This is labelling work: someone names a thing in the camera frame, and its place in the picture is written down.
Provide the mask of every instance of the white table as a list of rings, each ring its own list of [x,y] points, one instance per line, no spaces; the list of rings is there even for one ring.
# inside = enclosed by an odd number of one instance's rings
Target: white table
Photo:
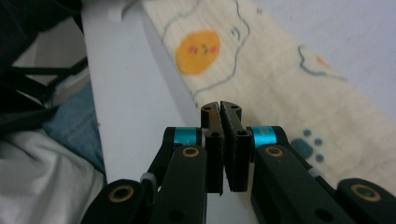
[[[166,127],[199,126],[198,110],[140,3],[122,21],[110,20],[109,10],[119,3],[85,0],[82,14],[109,182],[138,180]],[[259,4],[396,120],[396,2]],[[207,223],[254,222],[247,194],[208,196]]]

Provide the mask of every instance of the blue jeans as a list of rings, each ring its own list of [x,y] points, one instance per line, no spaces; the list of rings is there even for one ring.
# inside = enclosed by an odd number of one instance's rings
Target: blue jeans
[[[42,128],[51,138],[105,173],[91,84],[61,105]]]

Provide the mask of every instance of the cartoon print fabric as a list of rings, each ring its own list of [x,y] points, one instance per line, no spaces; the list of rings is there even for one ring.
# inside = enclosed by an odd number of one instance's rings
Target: cartoon print fabric
[[[396,125],[253,0],[144,0],[198,108],[242,106],[278,125],[333,186],[359,177],[396,194]]]

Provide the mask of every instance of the orange circle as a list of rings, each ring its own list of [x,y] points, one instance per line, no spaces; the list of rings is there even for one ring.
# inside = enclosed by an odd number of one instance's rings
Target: orange circle
[[[199,75],[219,56],[220,40],[214,31],[191,33],[176,51],[177,68],[182,75]]]

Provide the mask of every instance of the white cloth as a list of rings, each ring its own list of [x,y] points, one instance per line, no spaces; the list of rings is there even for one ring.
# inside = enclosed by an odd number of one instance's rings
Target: white cloth
[[[185,64],[180,70],[199,107],[229,101],[242,106],[247,126],[281,126],[333,187],[359,177],[396,194],[396,124],[254,1],[144,0],[143,6],[176,65],[184,63],[177,58],[182,43],[190,39],[189,53],[209,55],[212,47],[197,39],[217,34],[219,56],[194,62],[209,64],[204,71],[189,75]]]
[[[104,177],[42,132],[0,138],[0,223],[79,223]]]

